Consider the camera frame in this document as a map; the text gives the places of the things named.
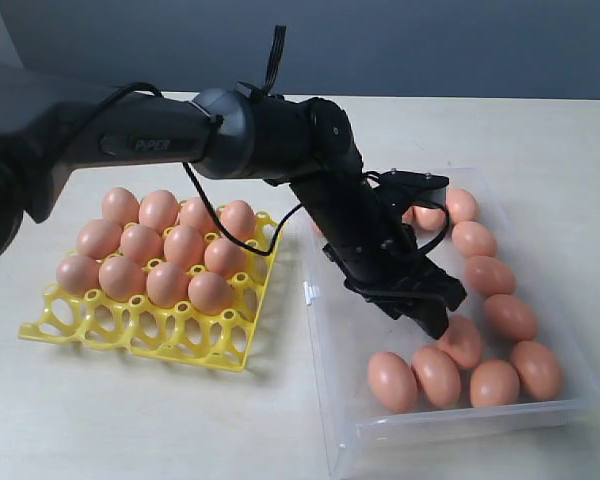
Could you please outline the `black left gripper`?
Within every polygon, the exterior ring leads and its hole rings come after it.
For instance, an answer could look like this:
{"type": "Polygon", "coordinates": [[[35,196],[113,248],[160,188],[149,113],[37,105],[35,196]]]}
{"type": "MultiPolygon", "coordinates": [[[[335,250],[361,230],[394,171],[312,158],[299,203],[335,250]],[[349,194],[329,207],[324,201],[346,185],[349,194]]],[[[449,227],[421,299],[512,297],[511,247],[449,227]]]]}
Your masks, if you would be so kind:
{"type": "Polygon", "coordinates": [[[323,251],[344,274],[345,287],[392,319],[411,318],[438,340],[449,327],[447,309],[456,311],[467,298],[461,281],[428,257],[449,229],[448,210],[437,236],[418,246],[413,228],[376,195],[364,173],[314,173],[290,188],[323,232],[323,251]]]}

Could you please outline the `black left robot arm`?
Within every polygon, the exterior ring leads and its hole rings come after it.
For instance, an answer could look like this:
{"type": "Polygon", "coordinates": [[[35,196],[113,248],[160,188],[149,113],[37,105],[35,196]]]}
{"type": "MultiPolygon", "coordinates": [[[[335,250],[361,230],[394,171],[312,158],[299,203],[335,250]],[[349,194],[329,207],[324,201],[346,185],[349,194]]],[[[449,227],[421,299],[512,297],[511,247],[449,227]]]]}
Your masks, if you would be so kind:
{"type": "Polygon", "coordinates": [[[402,221],[443,209],[448,179],[367,172],[346,113],[241,83],[189,101],[137,82],[93,87],[0,64],[0,255],[24,217],[45,221],[78,169],[181,163],[192,179],[288,185],[326,239],[345,286],[432,338],[466,298],[402,221]]]}

